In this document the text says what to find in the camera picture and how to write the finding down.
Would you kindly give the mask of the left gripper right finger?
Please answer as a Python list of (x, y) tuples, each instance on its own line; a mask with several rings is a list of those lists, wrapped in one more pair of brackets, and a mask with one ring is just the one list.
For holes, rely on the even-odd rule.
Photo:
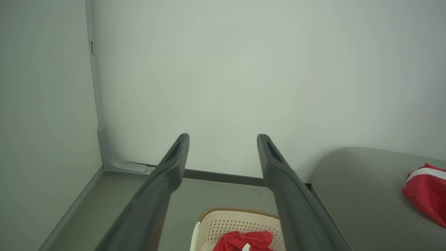
[(286, 251), (350, 251), (328, 213), (265, 134), (257, 136), (263, 179), (274, 194)]

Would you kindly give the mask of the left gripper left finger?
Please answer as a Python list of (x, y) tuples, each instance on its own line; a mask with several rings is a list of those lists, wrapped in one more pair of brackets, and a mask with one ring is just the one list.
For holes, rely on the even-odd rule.
[(94, 251), (157, 251), (171, 194), (185, 171), (190, 137), (179, 135)]

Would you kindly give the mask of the plain red garment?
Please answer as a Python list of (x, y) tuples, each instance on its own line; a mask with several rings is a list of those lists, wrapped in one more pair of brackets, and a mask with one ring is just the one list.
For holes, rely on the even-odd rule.
[(212, 251), (273, 251), (270, 248), (273, 234), (267, 231), (241, 233), (239, 231), (224, 234)]

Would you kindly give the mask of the red garment with white stripe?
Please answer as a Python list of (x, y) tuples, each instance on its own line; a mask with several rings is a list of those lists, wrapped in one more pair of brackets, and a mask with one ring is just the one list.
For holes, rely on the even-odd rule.
[(419, 212), (446, 228), (446, 169), (425, 163), (409, 173), (402, 193)]

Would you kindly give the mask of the grey fabric sofa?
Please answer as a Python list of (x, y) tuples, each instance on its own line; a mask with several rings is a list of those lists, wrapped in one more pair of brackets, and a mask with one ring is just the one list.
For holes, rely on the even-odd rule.
[(446, 251), (446, 228), (403, 195), (408, 174), (446, 160), (387, 150), (346, 147), (326, 156), (312, 191), (352, 251)]

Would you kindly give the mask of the cream perforated laundry basket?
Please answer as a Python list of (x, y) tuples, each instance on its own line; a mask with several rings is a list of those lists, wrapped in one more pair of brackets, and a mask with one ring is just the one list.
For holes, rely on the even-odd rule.
[(272, 251), (286, 251), (279, 217), (268, 212), (231, 207), (208, 209), (194, 226), (189, 251), (212, 251), (218, 240), (229, 232), (243, 234), (268, 231)]

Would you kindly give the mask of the black baseboard strip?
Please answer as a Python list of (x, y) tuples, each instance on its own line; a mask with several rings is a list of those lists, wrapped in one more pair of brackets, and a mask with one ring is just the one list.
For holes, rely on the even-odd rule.
[(244, 175), (232, 175), (224, 173), (213, 173), (203, 170), (185, 169), (183, 178), (190, 178), (200, 181), (220, 182), (226, 184), (248, 185), (255, 187), (266, 187), (266, 182), (263, 178), (251, 177)]

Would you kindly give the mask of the grey floor skirting strip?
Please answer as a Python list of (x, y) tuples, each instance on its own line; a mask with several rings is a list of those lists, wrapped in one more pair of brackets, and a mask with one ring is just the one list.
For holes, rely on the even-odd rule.
[(75, 199), (75, 201), (71, 204), (71, 206), (68, 208), (66, 213), (62, 216), (60, 221), (56, 224), (54, 229), (51, 231), (51, 233), (48, 235), (46, 240), (43, 242), (43, 244), (40, 246), (38, 251), (49, 251), (49, 248), (54, 243), (58, 235), (62, 232), (68, 221), (71, 219), (77, 208), (80, 206), (80, 204), (83, 202), (85, 197), (88, 195), (88, 193), (91, 191), (91, 189), (94, 187), (94, 185), (97, 183), (98, 179), (103, 173), (103, 166), (97, 170), (97, 172), (94, 174), (94, 176), (91, 178), (91, 180), (88, 182), (88, 184), (84, 187), (84, 189), (80, 192), (79, 196)]

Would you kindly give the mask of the grey metal corner bracket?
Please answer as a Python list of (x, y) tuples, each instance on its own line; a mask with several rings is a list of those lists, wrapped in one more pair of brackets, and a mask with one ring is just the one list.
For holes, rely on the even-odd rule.
[(113, 150), (108, 129), (104, 124), (98, 127), (98, 138), (104, 170), (142, 175), (150, 175), (153, 172), (154, 167), (121, 160)]

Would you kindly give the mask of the grey wall corner trim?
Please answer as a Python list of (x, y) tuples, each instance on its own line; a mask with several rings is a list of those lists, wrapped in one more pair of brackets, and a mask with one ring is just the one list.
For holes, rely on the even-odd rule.
[(102, 98), (99, 84), (99, 75), (97, 70), (97, 62), (94, 49), (95, 38), (94, 38), (94, 23), (93, 23), (93, 0), (85, 0), (85, 9), (86, 9), (88, 46), (90, 50), (91, 76), (94, 90), (94, 102), (98, 121), (98, 126), (96, 127), (96, 137), (99, 138), (99, 126), (103, 121), (103, 115), (102, 115)]

